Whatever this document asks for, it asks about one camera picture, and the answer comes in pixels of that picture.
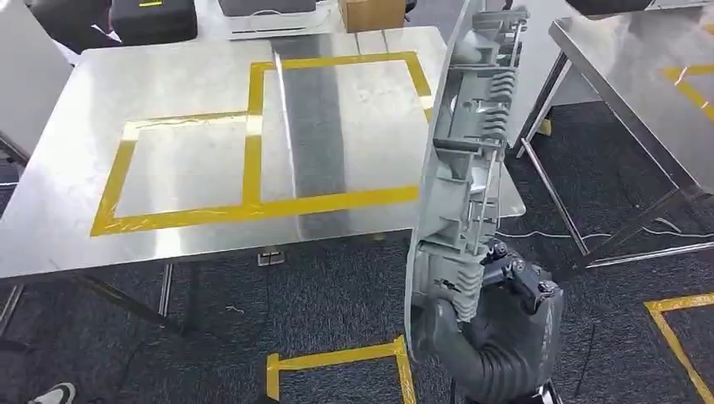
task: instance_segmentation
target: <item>floor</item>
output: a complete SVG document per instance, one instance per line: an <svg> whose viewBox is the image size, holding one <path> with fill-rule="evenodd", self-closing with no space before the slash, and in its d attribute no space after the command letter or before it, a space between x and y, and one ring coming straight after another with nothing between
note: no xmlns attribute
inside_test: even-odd
<svg viewBox="0 0 714 404"><path fill-rule="evenodd" d="M442 32L449 30L458 2L422 1L413 24L436 19ZM553 135L539 136L535 148L583 233L613 231L666 192L664 178L602 103L557 108L553 122ZM507 163L528 212L505 221L502 231L565 234L529 162L510 157ZM7 172L0 167L0 180ZM0 194L3 206L8 197ZM665 217L684 232L714 230L711 207L677 209ZM672 242L682 241L638 236L623 250ZM703 401L643 303L714 291L711 252L582 273L573 271L578 252L568 239L529 237L512 245L552 271L566 291L554 376L566 403L710 402ZM7 337L34 350L0 353L0 402L26 402L61 381L77 386L77 402L258 402L269 354L294 358L367 347L402 333L407 250L408 233L397 232L288 247L286 263L269 268L258 267L254 252L179 263L170 314L187 324L183 338L77 284L28 285ZM157 306L158 266L101 277ZM0 287L0 295L7 292ZM664 314L705 385L714 385L712 310ZM411 369L419 403L449 402L449 378L437 363L412 363ZM391 358L281 372L280 392L285 403L402 402Z"/></svg>

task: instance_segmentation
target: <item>black case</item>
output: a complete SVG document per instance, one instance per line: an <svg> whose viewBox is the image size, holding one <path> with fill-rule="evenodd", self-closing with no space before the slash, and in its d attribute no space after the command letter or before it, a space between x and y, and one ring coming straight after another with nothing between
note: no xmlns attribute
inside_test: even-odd
<svg viewBox="0 0 714 404"><path fill-rule="evenodd" d="M114 0L111 22L124 45L180 42L198 34L194 0Z"/></svg>

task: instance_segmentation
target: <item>metal table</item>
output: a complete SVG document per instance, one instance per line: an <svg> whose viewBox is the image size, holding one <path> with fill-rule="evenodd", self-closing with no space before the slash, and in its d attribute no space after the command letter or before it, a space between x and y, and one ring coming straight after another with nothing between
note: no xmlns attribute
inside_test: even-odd
<svg viewBox="0 0 714 404"><path fill-rule="evenodd" d="M158 312L93 271L412 228L444 55L436 28L85 52L0 220L0 279L72 276L178 330L170 264Z"/></svg>
<svg viewBox="0 0 714 404"><path fill-rule="evenodd" d="M559 19L550 35L562 52L521 131L534 163L583 254L581 266L603 267L714 248L714 242L605 258L668 207L714 193L714 6ZM588 250L530 145L533 125L549 108L564 67L572 63L673 184L650 208Z"/></svg>

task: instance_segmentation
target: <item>sneaker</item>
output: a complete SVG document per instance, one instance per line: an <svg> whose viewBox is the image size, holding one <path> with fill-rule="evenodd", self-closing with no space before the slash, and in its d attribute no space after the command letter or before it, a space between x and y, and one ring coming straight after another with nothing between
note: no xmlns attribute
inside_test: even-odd
<svg viewBox="0 0 714 404"><path fill-rule="evenodd" d="M28 401L27 404L72 404L74 395L75 391L72 383L60 383L42 396Z"/></svg>

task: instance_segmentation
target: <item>screw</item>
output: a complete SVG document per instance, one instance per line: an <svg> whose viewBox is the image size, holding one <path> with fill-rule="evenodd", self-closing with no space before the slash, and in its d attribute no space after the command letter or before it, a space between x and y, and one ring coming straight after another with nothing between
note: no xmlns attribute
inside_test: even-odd
<svg viewBox="0 0 714 404"><path fill-rule="evenodd" d="M517 259L515 261L515 272L523 272L525 270L525 261L522 259Z"/></svg>
<svg viewBox="0 0 714 404"><path fill-rule="evenodd" d="M541 293L553 293L557 289L557 284L551 280L538 282L538 290Z"/></svg>

